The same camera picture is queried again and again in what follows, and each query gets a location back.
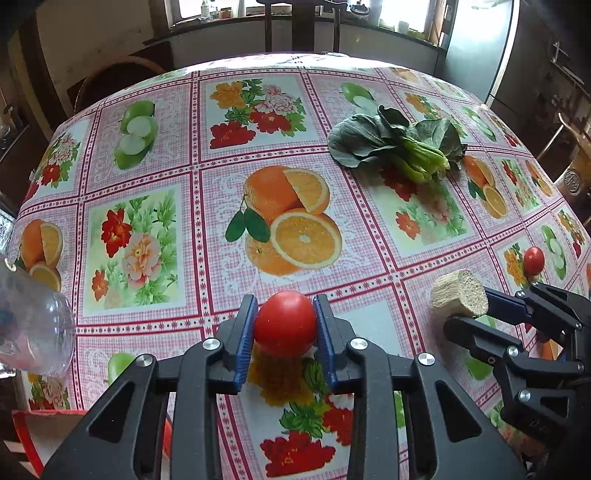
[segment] printed orange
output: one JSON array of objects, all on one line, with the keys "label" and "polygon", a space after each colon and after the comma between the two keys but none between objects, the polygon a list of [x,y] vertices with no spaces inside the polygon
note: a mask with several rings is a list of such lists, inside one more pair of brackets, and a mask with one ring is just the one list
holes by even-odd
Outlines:
[{"label": "printed orange", "polygon": [[43,237],[41,225],[43,220],[36,219],[30,222],[21,235],[21,258],[27,270],[40,261],[45,260],[43,254]]},{"label": "printed orange", "polygon": [[479,188],[482,188],[484,185],[489,183],[483,171],[480,169],[480,166],[478,163],[476,163],[476,159],[474,157],[471,157],[470,155],[466,155],[464,157],[464,168],[466,169],[466,173],[470,179],[476,185],[478,185]]},{"label": "printed orange", "polygon": [[336,262],[343,239],[328,215],[303,208],[285,212],[271,224],[271,243],[279,255],[300,268],[324,268]]},{"label": "printed orange", "polygon": [[35,280],[44,283],[55,291],[61,290],[61,277],[55,268],[48,267],[45,262],[39,262],[33,265],[29,275]]},{"label": "printed orange", "polygon": [[246,204],[271,224],[280,214],[302,207],[283,173],[287,167],[271,165],[252,173],[244,182]]},{"label": "printed orange", "polygon": [[41,242],[45,262],[51,268],[55,268],[60,261],[63,237],[60,228],[55,223],[44,222],[41,224]]},{"label": "printed orange", "polygon": [[282,277],[299,270],[299,267],[280,256],[271,242],[264,244],[250,235],[246,236],[246,257],[255,267],[270,275]]},{"label": "printed orange", "polygon": [[320,175],[305,168],[288,168],[283,173],[306,212],[318,214],[326,210],[330,201],[330,190]]}]

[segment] tomato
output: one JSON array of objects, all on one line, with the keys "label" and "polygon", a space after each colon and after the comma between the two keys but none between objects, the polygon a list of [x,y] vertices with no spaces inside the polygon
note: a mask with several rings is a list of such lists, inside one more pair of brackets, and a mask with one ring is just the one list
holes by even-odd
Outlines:
[{"label": "tomato", "polygon": [[544,252],[539,247],[529,247],[523,255],[523,270],[528,277],[535,277],[544,269]]},{"label": "tomato", "polygon": [[296,291],[275,293],[255,319],[254,338],[268,355],[286,358],[304,355],[316,340],[312,302]]}]

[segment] pink checkered tablecloth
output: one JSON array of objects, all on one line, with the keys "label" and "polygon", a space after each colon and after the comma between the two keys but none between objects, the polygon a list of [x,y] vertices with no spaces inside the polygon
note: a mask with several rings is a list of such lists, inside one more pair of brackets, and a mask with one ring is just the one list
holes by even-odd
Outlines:
[{"label": "pink checkered tablecloth", "polygon": [[[331,127],[380,104],[411,121],[450,119],[468,144],[464,169],[423,187],[384,164],[341,168],[327,149]],[[266,220],[270,241],[248,232],[228,241],[246,206]],[[591,284],[587,233],[491,110],[429,75],[349,57],[213,61],[100,101],[56,131],[36,172],[9,248],[27,268],[44,261],[23,235],[35,221],[61,233],[57,265],[43,268],[72,303],[77,340],[66,380],[25,377],[32,408],[88,409],[108,386],[113,354],[182,354],[244,294],[262,303],[292,289],[326,293],[388,353],[435,354],[502,430],[491,368],[442,341],[431,322],[433,281],[468,268],[512,294],[527,283],[524,251],[537,245],[543,281],[585,296]],[[561,252],[550,252],[552,237]],[[533,329],[481,320],[535,350]],[[352,398],[309,383],[315,368],[302,360],[289,391],[251,374],[239,396],[219,396],[225,478],[346,475]]]}]

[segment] tablecloth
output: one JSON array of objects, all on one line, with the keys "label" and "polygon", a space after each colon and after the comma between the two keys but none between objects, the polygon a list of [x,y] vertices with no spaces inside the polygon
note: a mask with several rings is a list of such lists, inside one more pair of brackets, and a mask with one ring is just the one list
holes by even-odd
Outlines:
[{"label": "tablecloth", "polygon": [[[327,149],[331,127],[380,104],[411,121],[450,119],[468,144],[463,170],[429,187],[383,163],[341,168]],[[228,228],[247,208],[248,231]],[[47,251],[39,230],[53,238]],[[541,279],[588,296],[589,242],[515,134],[440,79],[315,54],[176,70],[64,123],[35,173],[9,256],[68,297],[77,339],[67,379],[26,377],[29,403],[88,409],[108,386],[114,354],[179,355],[214,335],[244,294],[262,303],[292,289],[326,293],[357,335],[388,353],[435,354],[510,436],[491,367],[443,340],[433,322],[431,285],[468,268],[515,293],[527,286],[523,253],[537,245]],[[535,355],[534,329],[480,319]],[[346,474],[353,400],[331,395],[308,357],[281,365],[287,380],[270,381],[255,351],[241,394],[218,397],[225,478]]]}]

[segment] wooden chair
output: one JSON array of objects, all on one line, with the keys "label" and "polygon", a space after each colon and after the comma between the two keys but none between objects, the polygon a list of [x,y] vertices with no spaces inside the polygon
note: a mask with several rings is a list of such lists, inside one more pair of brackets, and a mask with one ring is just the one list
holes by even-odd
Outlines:
[{"label": "wooden chair", "polygon": [[265,51],[272,51],[271,5],[291,5],[291,50],[314,51],[314,10],[318,5],[331,7],[335,11],[333,51],[339,51],[340,15],[347,11],[348,3],[329,0],[256,0],[265,5]]},{"label": "wooden chair", "polygon": [[165,73],[160,65],[142,57],[129,56],[102,67],[84,79],[76,95],[74,113],[124,88]]}]

